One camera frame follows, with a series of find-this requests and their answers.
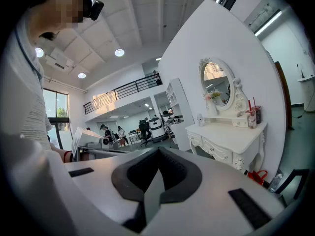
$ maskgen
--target vanity drawer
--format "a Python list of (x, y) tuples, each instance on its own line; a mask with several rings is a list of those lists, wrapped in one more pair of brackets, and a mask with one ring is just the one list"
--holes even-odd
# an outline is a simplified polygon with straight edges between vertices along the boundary
[(191, 140), (192, 144), (195, 146), (202, 146), (201, 136), (187, 132), (188, 138)]
[(217, 161), (232, 164), (233, 163), (233, 152), (220, 148), (212, 144), (209, 140), (203, 139), (203, 144), (208, 153), (210, 153)]

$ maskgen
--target black rubber mat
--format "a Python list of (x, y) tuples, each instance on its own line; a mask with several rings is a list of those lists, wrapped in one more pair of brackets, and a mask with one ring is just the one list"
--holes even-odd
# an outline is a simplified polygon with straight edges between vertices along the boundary
[(243, 189), (232, 190), (228, 193), (255, 230), (271, 220)]
[(76, 170), (76, 171), (69, 171), (69, 174), (71, 177), (78, 177), (87, 173), (91, 173), (94, 170), (91, 168), (84, 168), (84, 169), (80, 169), (80, 170)]

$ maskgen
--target office chair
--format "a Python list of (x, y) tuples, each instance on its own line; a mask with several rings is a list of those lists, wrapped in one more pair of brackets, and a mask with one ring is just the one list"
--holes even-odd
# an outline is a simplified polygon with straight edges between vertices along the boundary
[(139, 123), (139, 128), (141, 131), (141, 139), (144, 140), (144, 142), (140, 144), (140, 146), (142, 147), (143, 144), (147, 146), (148, 142), (153, 142), (152, 140), (148, 141), (151, 136), (147, 135), (147, 132), (146, 132), (149, 129), (149, 123), (147, 123), (145, 120), (142, 120)]

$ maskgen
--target lanyard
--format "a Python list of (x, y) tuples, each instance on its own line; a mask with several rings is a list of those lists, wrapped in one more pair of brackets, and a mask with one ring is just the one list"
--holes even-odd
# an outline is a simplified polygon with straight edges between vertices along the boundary
[(27, 56), (27, 54), (25, 53), (25, 51), (24, 51), (24, 49), (23, 49), (23, 47), (22, 47), (22, 44), (21, 44), (21, 41), (20, 41), (20, 38), (19, 38), (18, 32), (17, 32), (17, 30), (16, 30), (16, 29), (15, 29), (15, 35), (16, 35), (16, 39), (18, 40), (18, 43), (19, 43), (20, 49), (21, 49), (21, 51), (22, 51), (22, 53), (23, 53), (23, 55), (24, 55), (25, 59), (26, 59), (26, 60), (27, 60), (27, 62), (29, 63), (29, 65), (30, 65), (31, 69), (32, 69), (33, 71), (35, 71), (35, 73), (37, 74), (38, 79), (39, 79), (39, 81), (40, 81), (40, 80), (42, 79), (42, 76), (41, 76), (41, 74), (38, 72), (38, 70), (35, 68), (35, 66), (33, 65), (33, 63), (30, 61), (30, 59), (29, 59), (29, 57)]

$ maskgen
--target black railing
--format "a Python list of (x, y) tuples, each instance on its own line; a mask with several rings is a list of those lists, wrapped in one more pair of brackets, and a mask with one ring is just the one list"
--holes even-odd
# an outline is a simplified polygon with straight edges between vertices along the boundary
[(115, 88), (114, 90), (107, 92), (100, 97), (95, 98), (93, 101), (83, 105), (85, 114), (87, 115), (96, 109), (99, 109), (108, 105), (109, 103), (115, 102), (134, 93), (141, 92), (145, 89), (150, 89), (159, 85), (162, 85), (162, 80), (158, 73), (130, 82), (121, 87)]

